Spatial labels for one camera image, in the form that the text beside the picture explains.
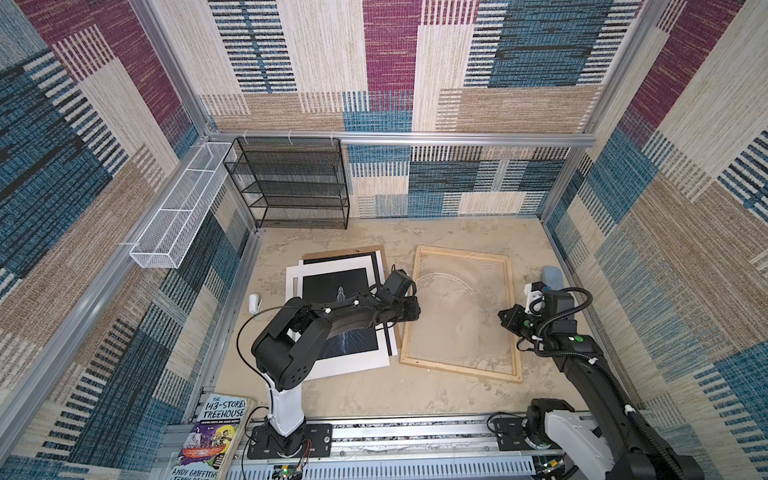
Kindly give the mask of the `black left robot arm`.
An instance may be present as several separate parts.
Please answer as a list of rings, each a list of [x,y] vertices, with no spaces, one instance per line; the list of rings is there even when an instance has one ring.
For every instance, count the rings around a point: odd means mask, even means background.
[[[310,453],[301,385],[310,375],[328,340],[352,331],[385,330],[416,321],[421,313],[416,282],[402,269],[382,283],[361,273],[323,274],[309,280],[309,296],[295,296],[274,310],[247,358],[237,333],[240,360],[267,385],[269,414],[252,441],[277,456]]]

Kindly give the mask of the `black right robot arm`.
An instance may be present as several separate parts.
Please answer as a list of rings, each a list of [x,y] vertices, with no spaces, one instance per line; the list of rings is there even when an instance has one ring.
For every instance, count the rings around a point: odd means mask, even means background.
[[[558,445],[588,479],[701,479],[702,467],[674,451],[650,425],[613,374],[598,343],[577,330],[575,316],[592,304],[581,287],[531,285],[527,305],[498,313],[503,328],[529,343],[529,352],[554,361],[576,388],[599,428],[587,429],[559,399],[531,402],[524,429],[535,447]]]

